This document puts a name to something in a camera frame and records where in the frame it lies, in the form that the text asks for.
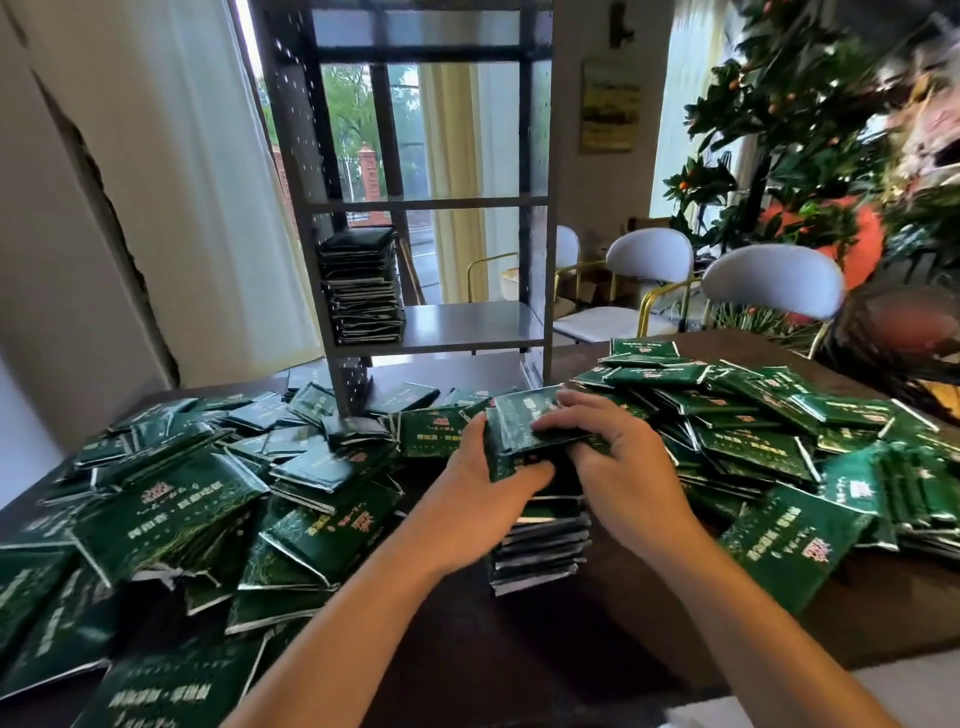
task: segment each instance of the white curtain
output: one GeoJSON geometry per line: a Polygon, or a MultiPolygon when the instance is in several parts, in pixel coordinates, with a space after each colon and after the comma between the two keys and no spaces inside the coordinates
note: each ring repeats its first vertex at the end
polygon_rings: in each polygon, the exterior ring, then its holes
{"type": "Polygon", "coordinates": [[[12,2],[100,165],[184,386],[322,353],[227,2],[12,2]]]}
{"type": "Polygon", "coordinates": [[[663,180],[680,172],[700,146],[699,137],[691,140],[686,133],[684,106],[706,93],[710,69],[722,60],[729,6],[730,0],[677,0],[663,85],[650,217],[667,217],[676,211],[676,203],[663,198],[663,180]]]}

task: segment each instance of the framed picture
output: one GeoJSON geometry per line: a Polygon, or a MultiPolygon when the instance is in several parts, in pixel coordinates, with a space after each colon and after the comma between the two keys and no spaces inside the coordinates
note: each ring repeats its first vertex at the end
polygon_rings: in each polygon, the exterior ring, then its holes
{"type": "Polygon", "coordinates": [[[615,61],[584,61],[582,154],[629,154],[640,122],[636,70],[615,61]]]}

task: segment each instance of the red brick pillar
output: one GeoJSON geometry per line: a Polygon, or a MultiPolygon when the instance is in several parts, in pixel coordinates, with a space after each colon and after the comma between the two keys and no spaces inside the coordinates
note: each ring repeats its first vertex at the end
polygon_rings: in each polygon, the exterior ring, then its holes
{"type": "MultiPolygon", "coordinates": [[[[376,152],[364,142],[357,153],[360,157],[360,179],[363,180],[364,193],[367,202],[381,200],[380,174],[376,163],[376,152]]],[[[371,212],[367,225],[390,225],[390,218],[384,212],[371,212]]]]}

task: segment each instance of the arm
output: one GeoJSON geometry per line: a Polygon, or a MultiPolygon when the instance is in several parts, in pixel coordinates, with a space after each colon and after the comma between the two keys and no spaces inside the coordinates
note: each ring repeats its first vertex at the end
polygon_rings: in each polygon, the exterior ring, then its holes
{"type": "Polygon", "coordinates": [[[898,728],[874,700],[697,522],[663,442],[609,400],[562,391],[535,428],[581,427],[613,457],[571,457],[590,507],[680,598],[758,728],[898,728]]]}
{"type": "Polygon", "coordinates": [[[490,483],[485,415],[406,522],[297,636],[225,728],[357,726],[410,619],[446,574],[481,558],[553,477],[540,463],[490,483]]]}

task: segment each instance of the chair backrest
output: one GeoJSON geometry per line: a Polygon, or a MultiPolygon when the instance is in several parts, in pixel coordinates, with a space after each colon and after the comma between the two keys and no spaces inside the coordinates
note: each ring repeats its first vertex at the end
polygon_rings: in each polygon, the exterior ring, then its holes
{"type": "Polygon", "coordinates": [[[566,268],[580,262],[580,238],[563,225],[557,226],[557,268],[566,268]]]}
{"type": "Polygon", "coordinates": [[[607,268],[619,276],[680,283],[693,272],[693,248],[686,235],[675,230],[628,232],[610,246],[607,268]]]}
{"type": "Polygon", "coordinates": [[[714,260],[701,290],[712,302],[766,306],[825,320],[839,310],[846,285],[843,272],[822,253],[789,243],[760,243],[714,260]]]}

